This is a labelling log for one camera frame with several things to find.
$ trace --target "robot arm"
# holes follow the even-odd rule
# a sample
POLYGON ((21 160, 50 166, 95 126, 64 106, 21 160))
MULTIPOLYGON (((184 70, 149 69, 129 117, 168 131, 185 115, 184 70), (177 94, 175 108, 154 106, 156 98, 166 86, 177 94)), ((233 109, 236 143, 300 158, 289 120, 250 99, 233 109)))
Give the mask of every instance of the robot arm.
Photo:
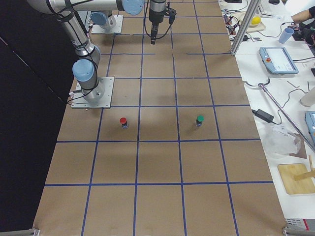
MULTIPOLYGON (((125 11, 131 15, 137 15, 143 8, 143 0, 27 0, 37 11, 57 16, 57 20, 68 34, 79 60, 73 65, 72 71, 78 80, 82 96, 92 107, 98 106, 98 101, 104 95, 104 85, 97 76, 97 68, 100 60, 100 50, 87 37, 87 32, 79 20, 77 11, 97 11, 97 17, 105 18, 99 23, 106 27, 106 18, 112 10, 125 11)), ((164 15, 170 16, 172 24, 176 12, 165 4, 165 0, 151 0, 149 19, 152 22, 151 44, 155 44, 158 33, 158 25, 163 21, 164 15)))

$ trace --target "metal pole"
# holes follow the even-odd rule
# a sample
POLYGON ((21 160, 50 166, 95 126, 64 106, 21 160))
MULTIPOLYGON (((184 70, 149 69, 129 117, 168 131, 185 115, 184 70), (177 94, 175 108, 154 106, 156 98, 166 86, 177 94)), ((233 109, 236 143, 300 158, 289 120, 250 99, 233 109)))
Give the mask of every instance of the metal pole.
POLYGON ((297 127, 296 123, 291 119, 291 117, 286 113, 286 111, 281 107, 281 105, 276 101, 276 99, 272 96, 272 94, 268 91, 268 89, 265 87, 264 84, 258 84, 262 90, 271 98, 271 100, 276 104, 276 106, 281 110, 281 112, 284 114, 284 116, 287 118, 287 120, 293 125, 295 130, 299 133, 299 135, 302 136, 303 140, 307 143, 307 145, 311 148, 313 152, 315 152, 315 147, 312 145, 312 143, 306 138, 306 136, 302 133, 302 131, 297 127))
POLYGON ((238 48, 241 45, 241 42, 243 42, 244 35, 248 29, 248 26, 252 22, 252 18, 254 17, 254 14, 258 8, 258 5, 260 4, 260 0, 247 0, 250 1, 250 4, 247 8, 247 11, 245 13, 245 16, 242 20, 242 24, 240 29, 237 32, 237 35, 234 39, 234 42, 232 44, 231 54, 232 56, 235 56, 238 48))

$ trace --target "green bottle cap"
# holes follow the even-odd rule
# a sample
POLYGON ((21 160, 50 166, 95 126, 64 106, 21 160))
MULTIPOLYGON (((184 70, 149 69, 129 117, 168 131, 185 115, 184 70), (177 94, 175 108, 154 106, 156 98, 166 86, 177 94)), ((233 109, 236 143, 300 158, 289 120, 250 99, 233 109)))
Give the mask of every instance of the green bottle cap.
POLYGON ((197 121, 199 122, 203 122, 205 118, 203 116, 197 116, 197 121))

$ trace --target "metal mounting plate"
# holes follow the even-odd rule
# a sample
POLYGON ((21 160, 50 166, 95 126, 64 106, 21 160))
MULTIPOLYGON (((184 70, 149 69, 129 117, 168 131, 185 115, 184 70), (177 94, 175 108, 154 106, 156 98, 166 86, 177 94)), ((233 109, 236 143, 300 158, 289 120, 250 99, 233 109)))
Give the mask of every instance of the metal mounting plate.
MULTIPOLYGON (((81 97, 72 101, 71 107, 74 109, 87 109, 87 108, 105 108, 109 109, 112 101, 114 77, 101 77, 99 82, 105 87, 103 97, 98 101, 97 104, 90 104, 85 98, 81 97, 82 93, 76 93, 74 98, 81 97)), ((77 84, 76 90, 81 90, 79 83, 77 84)))
POLYGON ((112 34, 112 33, 121 33, 123 27, 123 16, 114 16, 116 19, 116 25, 110 29, 110 31, 106 31, 98 25, 94 25, 92 28, 92 34, 112 34))

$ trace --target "blue plastic cup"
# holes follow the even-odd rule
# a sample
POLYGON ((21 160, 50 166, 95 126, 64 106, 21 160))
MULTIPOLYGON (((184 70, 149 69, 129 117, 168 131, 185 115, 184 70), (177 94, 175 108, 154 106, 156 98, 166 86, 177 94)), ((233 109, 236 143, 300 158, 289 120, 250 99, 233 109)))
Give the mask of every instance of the blue plastic cup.
POLYGON ((294 30, 291 28, 285 28, 279 38, 279 43, 285 43, 293 35, 294 30))

